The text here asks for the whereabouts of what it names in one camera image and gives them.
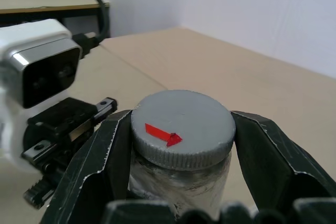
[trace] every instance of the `camera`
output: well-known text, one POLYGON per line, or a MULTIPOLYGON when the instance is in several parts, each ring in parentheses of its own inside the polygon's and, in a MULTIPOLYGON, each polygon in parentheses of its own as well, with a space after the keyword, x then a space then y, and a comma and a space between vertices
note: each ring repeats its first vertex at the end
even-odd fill
POLYGON ((2 28, 0 54, 2 86, 28 109, 72 85, 81 47, 62 24, 49 19, 2 28))

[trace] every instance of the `white wall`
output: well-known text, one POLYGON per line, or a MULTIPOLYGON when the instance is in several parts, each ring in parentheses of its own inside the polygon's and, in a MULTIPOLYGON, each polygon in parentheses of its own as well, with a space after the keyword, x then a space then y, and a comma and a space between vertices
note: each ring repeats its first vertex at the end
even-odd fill
POLYGON ((111 0, 111 33, 121 36, 178 26, 182 0, 111 0))
POLYGON ((182 24, 336 78, 335 0, 185 0, 182 24))

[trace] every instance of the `black cable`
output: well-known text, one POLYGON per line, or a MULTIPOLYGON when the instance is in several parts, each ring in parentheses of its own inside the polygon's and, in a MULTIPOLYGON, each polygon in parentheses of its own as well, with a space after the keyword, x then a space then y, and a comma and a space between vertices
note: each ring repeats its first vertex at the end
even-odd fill
POLYGON ((99 43, 101 43, 106 37, 109 32, 109 27, 110 27, 110 20, 109 16, 107 14, 106 8, 105 8, 105 3, 102 0, 97 0, 100 11, 103 17, 103 28, 101 33, 94 38, 94 46, 98 46, 99 43))

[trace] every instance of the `red arrow sticker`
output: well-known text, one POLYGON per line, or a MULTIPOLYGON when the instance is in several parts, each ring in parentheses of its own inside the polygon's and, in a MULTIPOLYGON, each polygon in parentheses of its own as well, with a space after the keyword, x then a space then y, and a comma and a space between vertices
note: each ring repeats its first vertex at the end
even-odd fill
POLYGON ((162 131, 147 123, 145 123, 145 128, 148 134, 155 136, 163 141, 166 141, 167 147, 178 144, 179 142, 182 141, 182 138, 180 138, 180 136, 177 135, 176 133, 168 133, 168 132, 162 131))

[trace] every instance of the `gray lid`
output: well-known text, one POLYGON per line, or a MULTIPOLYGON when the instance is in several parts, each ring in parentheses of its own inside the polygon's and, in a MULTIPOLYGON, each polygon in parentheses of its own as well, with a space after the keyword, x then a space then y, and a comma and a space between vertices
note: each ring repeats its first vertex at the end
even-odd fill
POLYGON ((198 170, 222 161, 231 151, 236 125, 231 113, 206 95, 166 90, 144 98, 132 112, 135 149, 148 161, 174 170, 198 170), (146 132, 145 124, 182 141, 167 142, 146 132))

